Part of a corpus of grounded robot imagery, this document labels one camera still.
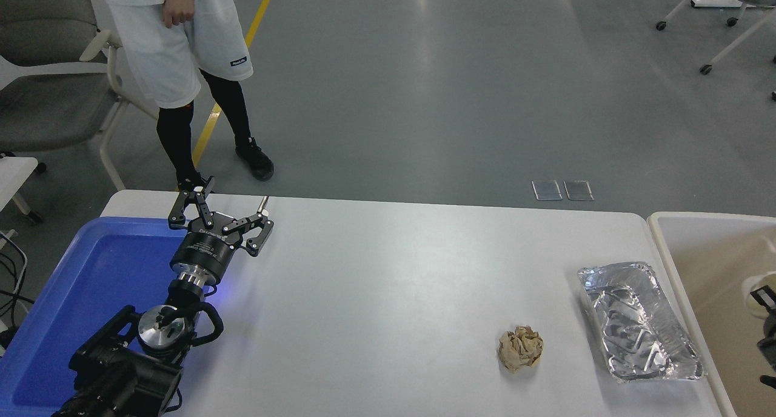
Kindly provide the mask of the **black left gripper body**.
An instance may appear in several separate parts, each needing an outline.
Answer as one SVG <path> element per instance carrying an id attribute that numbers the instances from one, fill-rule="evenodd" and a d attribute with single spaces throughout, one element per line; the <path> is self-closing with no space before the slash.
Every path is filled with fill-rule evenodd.
<path id="1" fill-rule="evenodd" d="M 202 218 L 189 222 L 187 234 L 170 262 L 175 273 L 199 271 L 205 273 L 206 282 L 222 281 L 243 238 L 238 232 L 224 234 L 224 227 L 236 221 L 232 216 L 214 213 L 212 218 L 214 226 L 210 229 Z"/>

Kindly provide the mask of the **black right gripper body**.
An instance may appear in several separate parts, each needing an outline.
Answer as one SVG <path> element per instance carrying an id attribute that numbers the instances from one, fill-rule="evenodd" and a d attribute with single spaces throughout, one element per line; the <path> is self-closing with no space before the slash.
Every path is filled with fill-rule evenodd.
<path id="1" fill-rule="evenodd" d="M 775 315 L 769 315 L 764 320 L 763 334 L 764 337 L 758 342 L 758 348 L 771 369 L 775 370 Z"/>

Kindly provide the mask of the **person's hand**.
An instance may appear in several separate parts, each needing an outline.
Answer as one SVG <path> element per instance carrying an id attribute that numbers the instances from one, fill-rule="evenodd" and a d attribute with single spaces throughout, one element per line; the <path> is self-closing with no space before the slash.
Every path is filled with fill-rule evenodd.
<path id="1" fill-rule="evenodd" d="M 166 28 L 191 21 L 196 10 L 196 0 L 164 0 L 162 21 Z"/>

